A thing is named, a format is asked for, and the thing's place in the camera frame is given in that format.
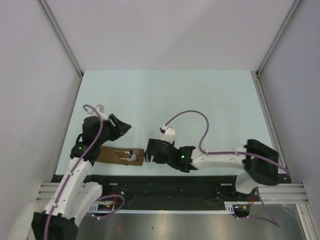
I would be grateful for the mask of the silver metal fork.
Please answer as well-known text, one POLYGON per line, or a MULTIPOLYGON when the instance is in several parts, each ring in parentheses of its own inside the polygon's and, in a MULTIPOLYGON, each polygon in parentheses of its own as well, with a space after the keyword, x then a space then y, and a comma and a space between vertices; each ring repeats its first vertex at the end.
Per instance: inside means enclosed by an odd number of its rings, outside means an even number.
POLYGON ((116 153, 124 153, 124 154, 128 154, 128 155, 139 155, 141 153, 140 149, 133 149, 133 150, 114 150, 114 152, 116 153))

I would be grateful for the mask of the spoon with pink handle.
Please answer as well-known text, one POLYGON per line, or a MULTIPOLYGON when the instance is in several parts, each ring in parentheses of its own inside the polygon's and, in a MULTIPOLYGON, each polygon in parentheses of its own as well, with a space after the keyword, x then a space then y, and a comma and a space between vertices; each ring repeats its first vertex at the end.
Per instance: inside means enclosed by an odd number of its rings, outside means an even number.
POLYGON ((123 161, 134 162, 137 160, 137 155, 133 154, 130 157, 121 157, 120 159, 123 161))

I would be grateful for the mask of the brown cloth napkin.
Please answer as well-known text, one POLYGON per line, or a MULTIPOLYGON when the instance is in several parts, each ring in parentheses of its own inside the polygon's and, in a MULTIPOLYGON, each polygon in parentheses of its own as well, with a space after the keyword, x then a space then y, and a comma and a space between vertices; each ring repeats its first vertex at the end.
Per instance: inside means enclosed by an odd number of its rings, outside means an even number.
POLYGON ((102 146, 100 148, 100 154, 98 155, 96 161, 100 163, 114 164, 114 165, 142 166, 145 161, 144 149, 102 146), (131 155, 122 153, 122 152, 114 152, 114 150, 129 151, 129 150, 136 150, 136 149, 140 150, 140 154, 137 155, 136 161, 133 161, 133 162, 120 159, 120 158, 129 158, 131 155))

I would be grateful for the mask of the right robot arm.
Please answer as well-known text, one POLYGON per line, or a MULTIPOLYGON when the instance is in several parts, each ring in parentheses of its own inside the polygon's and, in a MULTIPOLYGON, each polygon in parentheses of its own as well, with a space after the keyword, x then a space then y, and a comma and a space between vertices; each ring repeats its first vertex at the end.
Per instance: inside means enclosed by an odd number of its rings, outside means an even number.
POLYGON ((183 173, 207 168, 232 168, 243 170, 235 177, 230 188, 231 196, 242 201, 259 185, 279 184, 279 153, 255 139, 248 139, 244 146, 206 153, 199 147, 183 146, 160 139, 149 139, 144 152, 147 162, 167 164, 183 173))

